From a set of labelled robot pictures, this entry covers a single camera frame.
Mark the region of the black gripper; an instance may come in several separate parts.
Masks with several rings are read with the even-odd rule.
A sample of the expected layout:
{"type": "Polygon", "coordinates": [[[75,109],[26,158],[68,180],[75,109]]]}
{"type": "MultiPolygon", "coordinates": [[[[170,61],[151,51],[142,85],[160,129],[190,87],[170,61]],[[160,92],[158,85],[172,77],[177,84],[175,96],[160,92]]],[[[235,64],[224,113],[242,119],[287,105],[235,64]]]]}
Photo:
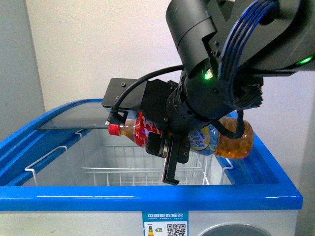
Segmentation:
{"type": "Polygon", "coordinates": [[[183,82],[164,82],[159,79],[145,85],[140,111],[145,118],[163,131],[161,137],[149,134],[146,152],[165,158],[162,182],[178,185],[175,179],[177,162],[189,160],[190,144],[188,134],[192,131],[191,109],[186,104],[187,93],[183,82]]]}

